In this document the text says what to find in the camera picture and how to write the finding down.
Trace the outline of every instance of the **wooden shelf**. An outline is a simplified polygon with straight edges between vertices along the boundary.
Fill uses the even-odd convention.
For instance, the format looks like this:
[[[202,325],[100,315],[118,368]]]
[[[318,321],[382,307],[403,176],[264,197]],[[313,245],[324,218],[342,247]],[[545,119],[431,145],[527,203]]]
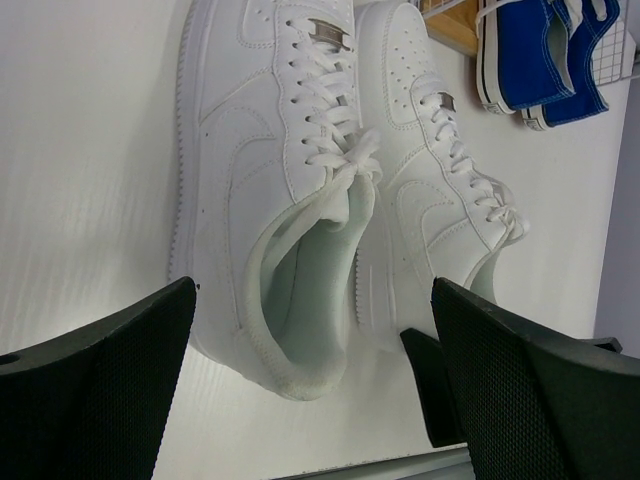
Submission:
[[[478,52],[476,14],[478,0],[466,0],[426,21],[429,35],[465,55],[475,57]]]

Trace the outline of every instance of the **nike swoosh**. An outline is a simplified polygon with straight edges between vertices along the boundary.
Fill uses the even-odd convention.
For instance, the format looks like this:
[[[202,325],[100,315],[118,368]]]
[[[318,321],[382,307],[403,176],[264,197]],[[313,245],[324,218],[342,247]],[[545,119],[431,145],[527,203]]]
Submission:
[[[200,276],[209,276],[211,285],[225,290],[227,298],[233,299],[229,305],[235,308],[233,265],[230,251],[229,201],[233,189],[250,179],[261,169],[271,164],[275,149],[265,145],[264,155],[258,158],[243,158],[239,155],[251,142],[270,140],[275,142],[272,131],[260,113],[248,106],[234,105],[219,107],[200,124],[200,162],[198,165],[198,208],[196,215],[195,249],[215,252],[214,265],[207,265]],[[253,237],[251,230],[258,228],[252,219],[246,219],[247,235],[234,238],[234,249],[245,251],[246,244]]]
[[[454,203],[430,183],[411,181],[400,187],[396,205],[400,230],[413,269],[422,288],[431,291],[435,273],[429,260],[428,242],[422,225],[434,211],[451,207]]]

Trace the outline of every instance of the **metal lace tag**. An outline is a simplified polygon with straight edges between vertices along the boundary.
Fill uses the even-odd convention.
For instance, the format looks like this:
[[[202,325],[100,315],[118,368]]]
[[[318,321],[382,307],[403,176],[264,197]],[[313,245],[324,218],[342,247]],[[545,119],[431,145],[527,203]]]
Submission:
[[[456,111],[456,103],[451,95],[447,92],[440,92],[440,106],[452,112]]]
[[[344,44],[344,36],[348,35],[344,30],[324,20],[311,19],[311,21],[316,25],[316,33],[310,35],[311,38],[326,42],[336,48],[344,48],[346,51],[351,50]]]

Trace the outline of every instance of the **ribbed white surface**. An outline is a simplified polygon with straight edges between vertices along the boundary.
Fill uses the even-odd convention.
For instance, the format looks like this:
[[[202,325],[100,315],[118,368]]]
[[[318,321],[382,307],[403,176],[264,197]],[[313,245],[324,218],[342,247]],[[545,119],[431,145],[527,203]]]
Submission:
[[[0,2],[0,354],[166,283],[188,7]],[[588,336],[628,85],[604,89],[609,114],[537,134],[480,110],[467,60],[434,51],[481,168],[513,189],[534,227],[501,259],[498,297]],[[155,478],[277,478],[430,450],[407,361],[355,332],[349,354],[337,392],[295,404],[189,349]]]

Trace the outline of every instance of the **shoe heel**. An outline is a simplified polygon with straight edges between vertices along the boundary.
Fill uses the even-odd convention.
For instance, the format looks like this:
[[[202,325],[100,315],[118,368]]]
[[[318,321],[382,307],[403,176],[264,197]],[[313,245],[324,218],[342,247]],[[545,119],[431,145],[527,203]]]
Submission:
[[[544,132],[551,128],[544,119],[544,111],[541,106],[527,108],[522,110],[521,113],[522,121],[531,130]]]
[[[480,0],[480,6],[486,7],[495,0]],[[482,19],[478,37],[478,59],[476,67],[476,86],[487,112],[496,115],[511,115],[515,110],[509,108],[502,96],[498,75],[498,16],[492,12]]]

